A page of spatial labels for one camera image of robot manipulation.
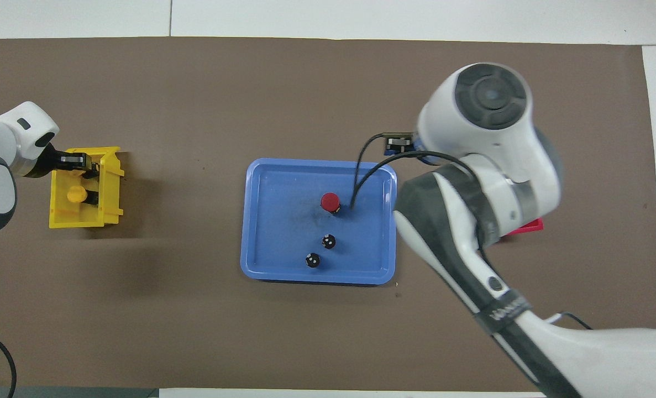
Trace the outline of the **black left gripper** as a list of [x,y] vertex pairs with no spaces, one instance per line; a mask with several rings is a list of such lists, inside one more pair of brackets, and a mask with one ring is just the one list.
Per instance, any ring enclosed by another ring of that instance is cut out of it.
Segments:
[[82,171],[83,179],[91,179],[91,156],[85,152],[66,152],[47,145],[39,156],[39,172],[42,176],[53,170]]

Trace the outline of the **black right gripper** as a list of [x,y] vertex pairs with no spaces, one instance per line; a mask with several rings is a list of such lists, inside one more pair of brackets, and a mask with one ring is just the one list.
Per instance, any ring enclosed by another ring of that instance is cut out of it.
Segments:
[[413,133],[383,133],[384,156],[414,151]]

